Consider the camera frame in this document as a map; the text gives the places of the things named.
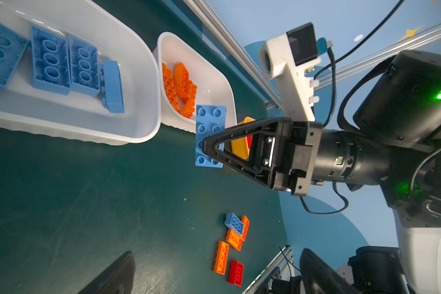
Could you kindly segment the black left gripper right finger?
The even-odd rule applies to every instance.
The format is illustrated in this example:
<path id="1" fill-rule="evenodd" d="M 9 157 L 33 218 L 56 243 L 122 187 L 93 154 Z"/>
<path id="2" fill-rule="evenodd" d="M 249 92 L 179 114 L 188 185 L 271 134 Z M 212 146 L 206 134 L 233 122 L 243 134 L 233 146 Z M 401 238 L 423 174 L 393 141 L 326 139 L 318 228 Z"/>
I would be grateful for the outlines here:
<path id="1" fill-rule="evenodd" d="M 360 293 L 308 248 L 301 254 L 300 270 L 306 294 Z"/>

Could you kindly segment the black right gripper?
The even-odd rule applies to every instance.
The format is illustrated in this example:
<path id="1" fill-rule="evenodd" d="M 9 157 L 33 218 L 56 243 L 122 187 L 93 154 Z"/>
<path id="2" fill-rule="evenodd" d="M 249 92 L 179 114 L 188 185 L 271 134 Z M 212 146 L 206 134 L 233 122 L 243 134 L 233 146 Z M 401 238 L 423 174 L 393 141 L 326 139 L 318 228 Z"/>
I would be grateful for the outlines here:
<path id="1" fill-rule="evenodd" d="M 270 149 L 253 147 L 249 159 L 241 159 L 229 150 L 221 151 L 216 144 L 243 137 L 275 137 L 273 163 Z M 275 191 L 290 192 L 293 196 L 307 196 L 322 137 L 323 124 L 316 121 L 292 121 L 290 118 L 267 118 L 229 127 L 225 131 L 204 138 L 203 153 L 230 167 L 251 180 Z"/>

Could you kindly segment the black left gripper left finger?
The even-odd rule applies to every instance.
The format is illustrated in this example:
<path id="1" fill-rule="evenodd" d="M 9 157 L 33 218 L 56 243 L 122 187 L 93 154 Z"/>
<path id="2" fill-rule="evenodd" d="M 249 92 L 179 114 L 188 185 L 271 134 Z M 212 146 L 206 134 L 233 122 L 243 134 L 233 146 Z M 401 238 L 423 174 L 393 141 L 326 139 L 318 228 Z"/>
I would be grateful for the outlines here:
<path id="1" fill-rule="evenodd" d="M 78 294 L 130 294 L 134 275 L 134 255 L 126 251 Z"/>

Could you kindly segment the blue lego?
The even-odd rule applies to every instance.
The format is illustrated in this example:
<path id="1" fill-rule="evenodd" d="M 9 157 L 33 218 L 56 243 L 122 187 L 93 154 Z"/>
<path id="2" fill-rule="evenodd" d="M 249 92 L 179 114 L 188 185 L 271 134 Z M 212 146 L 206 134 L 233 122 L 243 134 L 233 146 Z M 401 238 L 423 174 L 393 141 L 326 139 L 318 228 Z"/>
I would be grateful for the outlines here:
<path id="1" fill-rule="evenodd" d="M 98 49 L 70 34 L 67 41 L 71 91 L 96 97 L 100 93 Z"/>
<path id="2" fill-rule="evenodd" d="M 28 39 L 0 23 L 0 89 L 7 89 L 28 46 Z"/>
<path id="3" fill-rule="evenodd" d="M 68 95 L 71 75 L 67 41 L 38 26 L 31 26 L 32 86 L 51 93 Z"/>
<path id="4" fill-rule="evenodd" d="M 221 105 L 196 106 L 196 166 L 222 168 L 223 164 L 203 153 L 203 140 L 225 131 L 226 107 Z"/>
<path id="5" fill-rule="evenodd" d="M 105 60 L 100 65 L 102 102 L 111 113 L 124 113 L 124 98 L 121 74 L 116 61 Z"/>
<path id="6" fill-rule="evenodd" d="M 245 226 L 234 213 L 227 213 L 224 224 L 226 227 L 232 229 L 239 236 L 243 236 L 243 230 Z"/>

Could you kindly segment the small orange lego piece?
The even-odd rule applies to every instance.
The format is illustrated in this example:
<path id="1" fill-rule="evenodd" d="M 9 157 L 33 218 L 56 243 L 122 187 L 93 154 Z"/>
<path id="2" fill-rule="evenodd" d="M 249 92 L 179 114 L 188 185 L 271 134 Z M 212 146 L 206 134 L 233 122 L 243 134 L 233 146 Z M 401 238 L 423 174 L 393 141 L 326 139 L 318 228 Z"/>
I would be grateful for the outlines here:
<path id="1" fill-rule="evenodd" d="M 183 63 L 176 64 L 174 67 L 174 83 L 179 98 L 187 99 L 189 96 L 189 72 Z"/>

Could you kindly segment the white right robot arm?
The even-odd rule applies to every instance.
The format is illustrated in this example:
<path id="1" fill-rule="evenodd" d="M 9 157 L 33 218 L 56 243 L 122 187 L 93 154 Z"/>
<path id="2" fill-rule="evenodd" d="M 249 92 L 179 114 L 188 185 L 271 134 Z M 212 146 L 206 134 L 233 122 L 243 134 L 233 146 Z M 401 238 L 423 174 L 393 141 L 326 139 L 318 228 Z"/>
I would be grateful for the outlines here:
<path id="1" fill-rule="evenodd" d="M 301 276 L 272 293 L 441 294 L 441 55 L 404 50 L 360 81 L 377 79 L 354 114 L 340 105 L 337 131 L 319 122 L 268 118 L 198 140 L 202 153 L 276 191 L 304 199 L 312 185 L 379 186 L 393 210 L 397 247 L 365 246 L 352 279 L 310 249 Z"/>

